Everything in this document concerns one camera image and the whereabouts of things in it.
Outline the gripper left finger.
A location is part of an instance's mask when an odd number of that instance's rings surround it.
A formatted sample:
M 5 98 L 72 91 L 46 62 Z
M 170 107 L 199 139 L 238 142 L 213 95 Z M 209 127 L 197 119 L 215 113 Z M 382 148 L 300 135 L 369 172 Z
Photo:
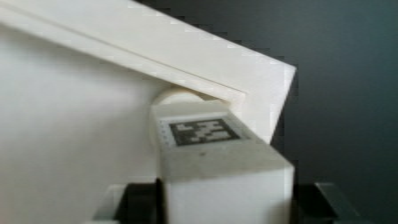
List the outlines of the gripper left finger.
M 129 183 L 113 214 L 119 224 L 165 224 L 161 181 Z

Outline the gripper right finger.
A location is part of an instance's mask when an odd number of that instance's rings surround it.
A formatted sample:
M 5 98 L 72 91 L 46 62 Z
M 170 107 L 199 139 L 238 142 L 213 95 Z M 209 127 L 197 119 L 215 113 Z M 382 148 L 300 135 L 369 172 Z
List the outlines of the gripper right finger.
M 362 217 L 344 194 L 330 182 L 293 187 L 289 224 L 360 224 Z

